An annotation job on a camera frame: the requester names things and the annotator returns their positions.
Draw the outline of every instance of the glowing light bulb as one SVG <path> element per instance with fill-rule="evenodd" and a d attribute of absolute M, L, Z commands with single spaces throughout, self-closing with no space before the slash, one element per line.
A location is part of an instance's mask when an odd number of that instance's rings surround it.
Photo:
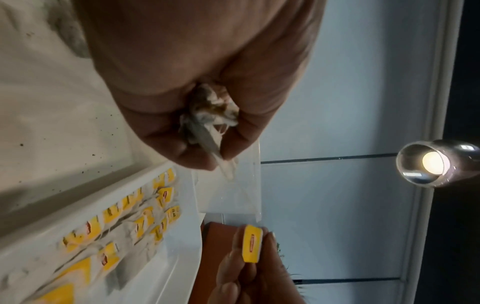
<path fill-rule="evenodd" d="M 436 151 L 425 154 L 421 159 L 421 164 L 431 174 L 441 175 L 444 172 L 444 161 Z"/>

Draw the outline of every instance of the lipton logo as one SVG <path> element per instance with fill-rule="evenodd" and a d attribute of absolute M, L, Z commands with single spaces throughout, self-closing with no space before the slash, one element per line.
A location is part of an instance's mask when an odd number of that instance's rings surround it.
<path fill-rule="evenodd" d="M 250 237 L 250 252 L 253 252 L 254 244 L 255 244 L 255 235 L 252 234 Z"/>

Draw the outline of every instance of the crumpled tea bag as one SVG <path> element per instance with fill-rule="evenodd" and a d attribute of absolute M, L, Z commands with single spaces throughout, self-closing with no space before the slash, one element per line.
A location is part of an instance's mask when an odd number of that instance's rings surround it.
<path fill-rule="evenodd" d="M 207 84 L 197 85 L 189 96 L 188 112 L 180 117 L 180 132 L 190 144 L 199 144 L 217 161 L 222 173 L 233 180 L 236 160 L 225 161 L 220 155 L 222 135 L 214 126 L 238 124 L 238 108 L 219 98 Z"/>

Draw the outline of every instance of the grout line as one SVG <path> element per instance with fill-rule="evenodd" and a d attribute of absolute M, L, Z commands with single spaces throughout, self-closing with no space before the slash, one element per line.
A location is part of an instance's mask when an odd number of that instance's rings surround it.
<path fill-rule="evenodd" d="M 397 154 L 398 154 L 398 153 L 384 153 L 384 154 L 340 156 L 340 157 L 321 157 L 321 158 L 302 158 L 302 159 L 268 160 L 268 161 L 260 162 L 260 164 L 266 165 L 266 164 L 283 164 L 283 163 L 304 163 L 304 162 L 310 162 L 310 161 L 324 161 L 324 160 L 342 160 L 342 159 L 364 159 L 364 158 L 396 157 Z"/>
<path fill-rule="evenodd" d="M 377 277 L 377 278 L 339 278 L 339 279 L 297 279 L 293 280 L 295 285 L 310 284 L 334 284 L 334 283 L 358 283 L 358 282 L 382 282 L 382 281 L 399 281 L 399 277 Z"/>

